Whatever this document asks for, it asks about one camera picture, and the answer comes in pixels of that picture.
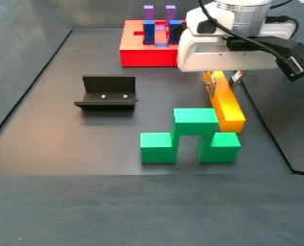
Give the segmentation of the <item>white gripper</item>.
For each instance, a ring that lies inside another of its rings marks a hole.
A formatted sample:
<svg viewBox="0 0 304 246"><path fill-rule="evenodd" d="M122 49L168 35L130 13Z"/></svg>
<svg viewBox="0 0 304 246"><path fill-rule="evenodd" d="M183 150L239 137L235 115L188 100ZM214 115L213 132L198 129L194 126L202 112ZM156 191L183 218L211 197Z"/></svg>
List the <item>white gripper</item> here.
<svg viewBox="0 0 304 246"><path fill-rule="evenodd" d="M294 33L291 22L266 22L267 7L206 7L206 10L219 24L243 37L290 39ZM206 71L203 81L208 96L215 91L215 78L210 71L238 70L229 80L230 89L234 89L245 75L242 70L277 67L275 57L269 53L229 50L229 34L213 25L199 8L186 13L186 21L172 30L172 34L179 40L178 67L183 72Z"/></svg>

